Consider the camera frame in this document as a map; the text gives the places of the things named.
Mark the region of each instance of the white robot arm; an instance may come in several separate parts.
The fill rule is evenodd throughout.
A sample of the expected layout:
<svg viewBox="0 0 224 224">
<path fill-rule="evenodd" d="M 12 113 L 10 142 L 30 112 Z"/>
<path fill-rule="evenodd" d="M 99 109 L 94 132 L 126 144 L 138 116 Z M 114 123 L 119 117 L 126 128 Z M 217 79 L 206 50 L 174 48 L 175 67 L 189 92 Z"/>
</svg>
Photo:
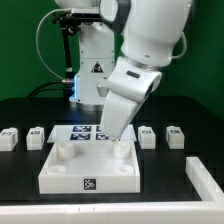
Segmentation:
<svg viewBox="0 0 224 224">
<path fill-rule="evenodd" d="M 158 87 L 159 68 L 170 64 L 175 44 L 181 37 L 185 40 L 182 31 L 191 4 L 192 0 L 101 0 L 101 17 L 124 37 L 101 120 L 103 132 L 111 138 L 120 138 Z"/>
</svg>

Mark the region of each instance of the black surface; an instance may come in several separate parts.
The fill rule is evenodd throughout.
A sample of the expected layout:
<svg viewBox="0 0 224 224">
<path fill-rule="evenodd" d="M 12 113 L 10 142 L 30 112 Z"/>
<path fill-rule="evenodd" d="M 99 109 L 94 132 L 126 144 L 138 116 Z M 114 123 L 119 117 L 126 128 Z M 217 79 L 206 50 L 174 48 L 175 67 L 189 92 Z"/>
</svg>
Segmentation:
<svg viewBox="0 0 224 224">
<path fill-rule="evenodd" d="M 45 127 L 47 139 L 56 124 L 98 124 L 100 118 L 99 112 L 66 107 L 58 98 L 1 101 L 0 131 L 18 128 L 19 143 L 12 152 L 0 152 L 0 205 L 200 200 L 185 174 L 186 156 L 198 156 L 224 189 L 223 124 L 192 98 L 151 97 L 133 120 L 136 130 L 151 126 L 157 136 L 156 150 L 143 151 L 136 143 L 141 193 L 40 195 L 37 177 L 52 144 L 28 152 L 29 128 Z M 170 125 L 182 128 L 184 150 L 169 150 L 165 130 Z"/>
</svg>

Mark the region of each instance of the white block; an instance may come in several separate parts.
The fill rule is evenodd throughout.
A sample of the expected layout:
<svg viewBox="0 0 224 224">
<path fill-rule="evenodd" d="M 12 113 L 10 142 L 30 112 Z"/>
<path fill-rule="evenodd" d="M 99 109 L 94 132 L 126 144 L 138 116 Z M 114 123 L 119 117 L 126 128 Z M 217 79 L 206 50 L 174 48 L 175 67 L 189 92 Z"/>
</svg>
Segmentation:
<svg viewBox="0 0 224 224">
<path fill-rule="evenodd" d="M 141 126 L 138 128 L 138 141 L 142 149 L 156 148 L 156 135 L 151 127 Z"/>
<path fill-rule="evenodd" d="M 0 151 L 12 151 L 18 142 L 18 130 L 16 128 L 3 129 L 0 133 Z"/>
<path fill-rule="evenodd" d="M 31 128 L 26 136 L 27 150 L 41 150 L 44 144 L 44 128 Z"/>
<path fill-rule="evenodd" d="M 185 137 L 180 127 L 167 127 L 166 140 L 170 149 L 184 149 L 184 139 Z"/>
</svg>

